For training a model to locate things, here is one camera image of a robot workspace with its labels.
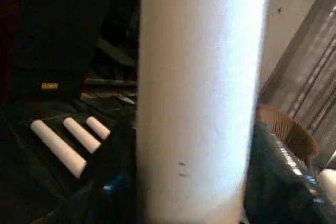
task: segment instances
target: white object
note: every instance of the white object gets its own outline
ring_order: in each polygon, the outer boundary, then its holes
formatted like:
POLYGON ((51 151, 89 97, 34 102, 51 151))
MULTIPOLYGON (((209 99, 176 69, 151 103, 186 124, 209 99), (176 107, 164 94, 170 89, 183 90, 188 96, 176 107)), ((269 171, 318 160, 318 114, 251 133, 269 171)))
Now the white object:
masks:
POLYGON ((142 0, 144 222, 239 222, 266 7, 267 0, 142 0))
POLYGON ((317 180, 320 187, 327 194, 328 199, 336 205, 336 170, 323 170, 317 180))
POLYGON ((86 166, 85 159, 83 159, 41 120, 35 120, 30 125, 30 128, 69 169, 69 171, 76 178, 79 178, 86 166))
POLYGON ((94 116, 88 117, 86 123, 101 139, 107 139, 111 133, 111 131, 101 122, 99 122, 94 116))
POLYGON ((91 154, 99 148, 101 143, 95 139, 87 130, 85 130, 73 118, 66 118, 63 121, 65 128, 87 149, 91 154))

